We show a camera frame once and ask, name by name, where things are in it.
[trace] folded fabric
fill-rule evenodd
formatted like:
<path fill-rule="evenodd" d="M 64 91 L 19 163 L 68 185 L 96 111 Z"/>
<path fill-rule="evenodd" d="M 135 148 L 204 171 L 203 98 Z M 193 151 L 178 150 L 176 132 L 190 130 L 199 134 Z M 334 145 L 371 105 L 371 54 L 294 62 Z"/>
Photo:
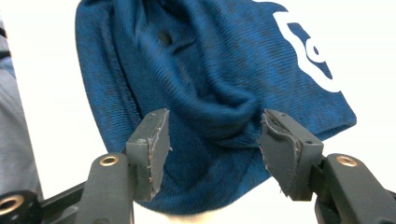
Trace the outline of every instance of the folded fabric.
<path fill-rule="evenodd" d="M 279 4 L 83 0 L 76 39 L 109 152 L 123 150 L 147 113 L 170 110 L 173 150 L 160 193 L 141 203 L 149 209 L 201 213 L 267 179 L 257 144 L 264 108 L 321 140 L 356 123 L 313 40 Z"/>

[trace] gray fabric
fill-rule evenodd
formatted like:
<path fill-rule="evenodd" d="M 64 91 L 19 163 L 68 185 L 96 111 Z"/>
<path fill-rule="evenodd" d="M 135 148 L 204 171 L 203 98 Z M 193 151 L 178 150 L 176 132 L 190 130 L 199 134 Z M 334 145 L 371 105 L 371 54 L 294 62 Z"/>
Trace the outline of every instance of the gray fabric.
<path fill-rule="evenodd" d="M 0 68 L 0 195 L 20 189 L 43 199 L 17 81 Z"/>

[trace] white printed logo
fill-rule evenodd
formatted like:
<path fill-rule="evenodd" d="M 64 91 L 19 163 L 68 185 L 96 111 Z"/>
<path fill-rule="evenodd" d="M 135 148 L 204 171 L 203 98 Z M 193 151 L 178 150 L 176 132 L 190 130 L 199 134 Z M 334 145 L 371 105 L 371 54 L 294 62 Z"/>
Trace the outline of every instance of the white printed logo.
<path fill-rule="evenodd" d="M 330 92 L 340 91 L 334 79 L 326 77 L 318 67 L 308 60 L 307 57 L 315 63 L 324 63 L 324 59 L 318 54 L 312 38 L 307 39 L 304 45 L 302 40 L 290 30 L 288 24 L 295 23 L 291 14 L 289 12 L 276 12 L 274 13 L 274 18 L 280 33 L 294 47 L 297 54 L 297 62 L 301 70 L 311 76 L 324 90 Z"/>

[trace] white background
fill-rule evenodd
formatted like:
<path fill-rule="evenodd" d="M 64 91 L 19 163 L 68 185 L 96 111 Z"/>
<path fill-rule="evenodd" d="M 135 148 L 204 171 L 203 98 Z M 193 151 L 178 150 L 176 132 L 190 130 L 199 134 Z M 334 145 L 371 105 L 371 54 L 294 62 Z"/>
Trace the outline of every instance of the white background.
<path fill-rule="evenodd" d="M 325 154 L 363 161 L 396 191 L 396 3 L 279 1 L 317 40 L 358 125 L 325 141 Z M 77 0 L 1 0 L 21 98 L 46 198 L 86 180 L 106 153 L 83 89 L 74 38 Z M 316 223 L 312 203 L 293 203 L 271 179 L 236 203 L 194 217 L 135 207 L 135 223 Z"/>

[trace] black object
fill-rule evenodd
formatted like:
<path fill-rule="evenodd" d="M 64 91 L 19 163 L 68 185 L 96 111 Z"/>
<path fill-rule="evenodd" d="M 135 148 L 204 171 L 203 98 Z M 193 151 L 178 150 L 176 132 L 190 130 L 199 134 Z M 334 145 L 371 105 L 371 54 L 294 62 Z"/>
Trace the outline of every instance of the black object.
<path fill-rule="evenodd" d="M 288 115 L 265 110 L 259 139 L 264 163 L 294 201 L 318 195 L 318 223 L 396 224 L 396 197 L 363 162 L 322 156 L 323 144 Z"/>
<path fill-rule="evenodd" d="M 0 196 L 0 223 L 134 223 L 133 200 L 160 190 L 170 148 L 169 111 L 145 116 L 122 153 L 99 157 L 86 183 L 39 203 L 30 191 Z M 363 162 L 322 156 L 323 144 L 287 114 L 265 110 L 259 139 L 267 169 L 294 201 L 318 195 L 318 223 L 396 224 L 396 194 L 385 190 Z"/>

